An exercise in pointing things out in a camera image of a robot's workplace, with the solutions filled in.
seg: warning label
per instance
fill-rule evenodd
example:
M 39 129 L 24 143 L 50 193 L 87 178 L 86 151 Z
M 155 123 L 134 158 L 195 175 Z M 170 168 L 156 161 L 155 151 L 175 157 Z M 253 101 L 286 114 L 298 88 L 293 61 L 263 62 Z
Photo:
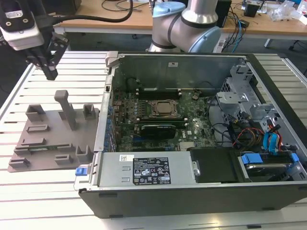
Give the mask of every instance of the warning label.
M 133 183 L 135 185 L 170 184 L 168 157 L 134 158 Z

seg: black cable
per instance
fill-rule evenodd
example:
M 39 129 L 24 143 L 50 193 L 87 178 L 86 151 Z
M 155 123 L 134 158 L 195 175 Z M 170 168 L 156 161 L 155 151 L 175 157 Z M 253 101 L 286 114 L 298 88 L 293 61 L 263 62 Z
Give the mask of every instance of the black cable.
M 93 20 L 93 21 L 100 21 L 100 22 L 107 22 L 107 23 L 121 23 L 126 21 L 133 12 L 133 0 L 130 0 L 130 10 L 125 17 L 112 19 L 112 18 L 103 18 L 103 17 L 95 17 L 95 16 L 87 16 L 87 15 L 69 15 L 64 17 L 55 17 L 53 21 L 53 25 L 58 23 L 68 21 L 68 20 L 75 20 L 75 19 L 84 19 L 84 20 Z
M 303 49 L 307 49 L 307 47 L 302 46 L 301 44 L 297 43 L 298 46 L 302 47 Z
M 212 85 L 211 82 L 207 81 L 207 80 L 202 80 L 202 81 L 199 81 L 196 85 L 195 85 L 195 89 L 199 88 L 199 85 L 202 84 L 202 83 L 207 83 L 208 85 L 210 85 L 211 87 L 213 87 L 214 90 L 220 90 L 220 89 L 217 89 L 214 85 Z
M 236 42 L 236 38 L 239 34 L 239 21 L 238 21 L 238 16 L 236 13 L 234 13 L 234 10 L 232 9 L 232 7 L 230 6 L 230 10 L 229 13 L 232 13 L 233 17 L 231 18 L 233 20 L 233 22 L 235 23 L 236 27 L 235 30 L 233 32 L 233 34 L 231 35 L 231 37 L 228 39 L 226 45 L 223 47 L 222 51 L 224 51 L 226 48 L 228 48 L 229 46 L 233 45 Z
M 221 132 L 220 130 L 216 129 L 216 128 L 211 124 L 211 121 L 210 121 L 210 119 L 209 119 L 209 111 L 210 111 L 210 107 L 211 107 L 211 105 L 212 105 L 212 102 L 214 101 L 214 98 L 215 98 L 215 97 L 213 97 L 213 98 L 211 99 L 211 101 L 210 101 L 210 103 L 209 103 L 209 106 L 208 106 L 208 108 L 207 108 L 207 120 L 208 120 L 208 125 L 209 125 L 214 131 L 218 132 L 218 133 L 221 134 L 222 136 L 224 136 L 224 137 L 226 137 L 227 139 L 229 139 L 229 140 L 232 141 L 232 139 L 231 139 L 230 136 L 228 136 L 228 135 L 224 134 L 223 132 Z
M 214 131 L 218 132 L 219 134 L 221 134 L 221 135 L 224 136 L 225 138 L 227 138 L 227 139 L 233 141 L 232 138 L 231 138 L 230 136 L 228 136 L 228 135 L 226 135 L 225 133 L 221 132 L 220 130 L 216 129 L 216 128 L 212 125 L 212 123 L 211 123 L 211 121 L 210 121 L 210 119 L 209 119 L 209 111 L 210 111 L 210 107 L 211 107 L 212 102 L 214 101 L 214 99 L 215 99 L 215 96 L 211 99 L 210 104 L 209 104 L 209 106 L 208 106 L 208 108 L 207 108 L 207 122 L 208 122 L 208 125 L 209 125 Z M 247 145 L 241 143 L 238 139 L 236 139 L 235 142 L 238 143 L 238 144 L 240 144 L 240 145 L 242 145 L 243 147 L 249 147 L 249 146 L 247 146 Z
M 120 8 L 121 10 L 113 10 L 113 9 L 109 9 L 109 8 L 105 7 L 105 6 L 104 6 L 104 3 L 105 3 L 106 1 L 108 1 L 108 0 L 104 0 L 104 1 L 101 3 L 101 7 L 102 7 L 103 9 L 105 9 L 106 11 L 123 12 L 123 11 L 128 11 L 128 10 L 130 10 L 130 8 L 123 8 L 123 7 L 119 6 L 120 3 L 125 2 L 126 0 L 122 0 L 122 1 L 120 1 L 120 2 L 118 2 L 118 3 L 116 3 L 116 6 L 117 6 L 118 8 Z M 143 5 L 146 5 L 146 4 L 148 4 L 148 3 L 146 2 L 146 3 L 143 3 L 143 4 L 141 4 L 141 5 L 134 6 L 133 9 L 138 8 L 138 7 L 140 7 L 140 6 L 143 6 Z

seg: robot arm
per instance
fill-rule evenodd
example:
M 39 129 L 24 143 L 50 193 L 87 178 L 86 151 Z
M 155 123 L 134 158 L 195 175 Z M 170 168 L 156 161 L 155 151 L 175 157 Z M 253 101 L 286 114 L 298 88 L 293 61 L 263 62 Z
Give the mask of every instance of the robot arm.
M 129 13 L 119 19 L 85 15 L 52 17 L 46 14 L 41 0 L 0 0 L 0 30 L 3 35 L 0 45 L 18 52 L 27 63 L 42 69 L 47 79 L 53 81 L 58 75 L 56 66 L 69 44 L 66 38 L 54 32 L 54 25 L 74 19 L 119 23 L 130 18 L 132 7 L 133 1 L 130 0 Z
M 212 52 L 221 29 L 216 26 L 217 0 L 162 2 L 153 9 L 152 52 Z

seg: desk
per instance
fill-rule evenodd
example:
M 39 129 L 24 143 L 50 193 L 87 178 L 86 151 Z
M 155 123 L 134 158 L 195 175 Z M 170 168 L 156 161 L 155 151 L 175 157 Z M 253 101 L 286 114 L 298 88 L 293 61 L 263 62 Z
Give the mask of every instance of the desk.
M 234 212 L 182 216 L 99 219 L 74 191 L 74 170 L 9 173 L 6 171 L 20 138 L 29 104 L 57 110 L 56 90 L 66 89 L 74 108 L 93 103 L 100 108 L 106 80 L 106 52 L 66 52 L 58 65 L 59 76 L 47 81 L 30 65 L 0 109 L 0 229 L 179 230 L 246 229 L 258 224 L 271 230 L 305 230 L 307 199 L 278 211 Z M 257 55 L 286 100 L 307 125 L 307 82 L 291 62 L 274 54 Z
M 242 0 L 233 0 L 232 7 Z M 101 7 L 102 0 L 82 0 L 82 5 L 77 14 L 101 16 L 107 18 L 121 18 L 127 12 L 111 12 Z M 116 9 L 113 2 L 106 2 L 105 6 Z M 234 12 L 240 19 L 250 22 L 244 37 L 267 38 L 267 39 L 289 39 L 307 40 L 307 26 L 298 20 L 273 22 L 266 14 L 256 15 L 255 18 L 244 17 L 243 11 L 234 8 Z M 84 32 L 84 33 L 117 33 L 117 34 L 151 34 L 153 21 L 147 5 L 141 6 L 142 12 L 133 12 L 132 16 L 122 23 L 105 23 L 88 20 L 73 20 L 61 23 L 56 27 L 56 32 Z M 227 19 L 225 27 L 222 28 L 224 36 L 232 34 L 235 25 L 232 20 Z

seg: cable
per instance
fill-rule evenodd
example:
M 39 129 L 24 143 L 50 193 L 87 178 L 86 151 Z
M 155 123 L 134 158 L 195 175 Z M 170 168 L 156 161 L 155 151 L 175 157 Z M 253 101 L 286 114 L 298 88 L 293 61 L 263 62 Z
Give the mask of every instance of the cable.
M 238 19 L 238 23 L 239 23 L 239 34 L 241 34 L 242 27 L 241 27 L 241 22 L 240 22 L 239 19 Z M 240 41 L 241 41 L 241 39 L 238 38 L 237 41 L 236 41 L 236 45 L 235 45 L 234 49 L 232 50 L 232 53 L 235 52 L 235 50 L 236 50 L 236 48 L 238 47 Z
M 202 80 L 202 81 L 198 82 L 198 83 L 195 85 L 195 88 L 194 88 L 194 89 L 199 88 L 198 86 L 199 86 L 200 84 L 202 84 L 202 83 L 207 83 L 208 85 L 212 86 L 212 87 L 213 87 L 213 90 L 217 90 L 217 91 L 220 90 L 220 89 L 217 89 L 214 85 L 212 85 L 211 82 L 209 82 L 209 81 L 207 81 L 207 80 Z
M 103 17 L 95 17 L 95 16 L 87 16 L 87 15 L 69 15 L 63 17 L 54 17 L 53 25 L 58 23 L 62 23 L 68 20 L 75 20 L 75 19 L 84 19 L 84 20 L 93 20 L 93 21 L 100 21 L 100 22 L 107 22 L 107 23 L 121 23 L 126 21 L 133 12 L 133 0 L 130 0 L 130 10 L 125 17 L 112 19 L 112 18 L 103 18 Z
M 105 3 L 106 1 L 108 1 L 108 0 L 104 0 L 104 1 L 101 3 L 101 7 L 102 7 L 103 9 L 105 9 L 106 11 L 123 12 L 123 11 L 128 11 L 128 10 L 130 10 L 130 8 L 123 8 L 123 7 L 119 6 L 120 3 L 126 2 L 126 0 L 122 0 L 122 1 L 120 1 L 120 2 L 118 2 L 118 3 L 116 3 L 116 7 L 119 8 L 119 10 L 113 10 L 113 9 L 109 9 L 109 8 L 105 7 L 105 6 L 104 6 L 104 3 Z M 141 5 L 134 6 L 133 9 L 136 9 L 136 8 L 138 8 L 138 7 L 140 7 L 140 6 L 147 5 L 147 4 L 148 4 L 148 3 L 146 2 L 146 3 L 143 3 L 143 4 L 141 4 Z
M 211 124 L 211 121 L 210 121 L 210 119 L 209 119 L 209 111 L 210 111 L 210 107 L 211 107 L 211 105 L 212 105 L 212 102 L 214 101 L 214 98 L 215 98 L 215 97 L 213 97 L 213 98 L 211 99 L 211 101 L 210 101 L 210 103 L 209 103 L 209 106 L 208 106 L 208 108 L 207 108 L 207 120 L 208 120 L 208 125 L 209 125 L 214 131 L 218 132 L 218 133 L 221 134 L 222 136 L 224 136 L 224 137 L 226 137 L 227 139 L 229 139 L 229 140 L 232 141 L 232 139 L 231 139 L 230 136 L 228 136 L 228 135 L 222 133 L 220 130 L 216 129 L 216 128 Z
M 231 6 L 230 6 L 229 12 L 232 13 L 233 16 L 227 16 L 227 17 L 231 18 L 233 20 L 236 27 L 235 27 L 235 30 L 234 30 L 233 34 L 231 35 L 231 37 L 227 40 L 226 45 L 223 47 L 222 51 L 224 51 L 229 46 L 235 44 L 235 47 L 233 48 L 233 51 L 232 51 L 232 53 L 233 53 L 236 50 L 236 48 L 238 47 L 239 43 L 242 41 L 243 35 L 246 32 L 246 28 L 245 28 L 245 30 L 243 30 L 242 25 L 241 25 L 241 21 L 239 20 L 238 15 L 236 13 L 234 13 L 233 8 Z

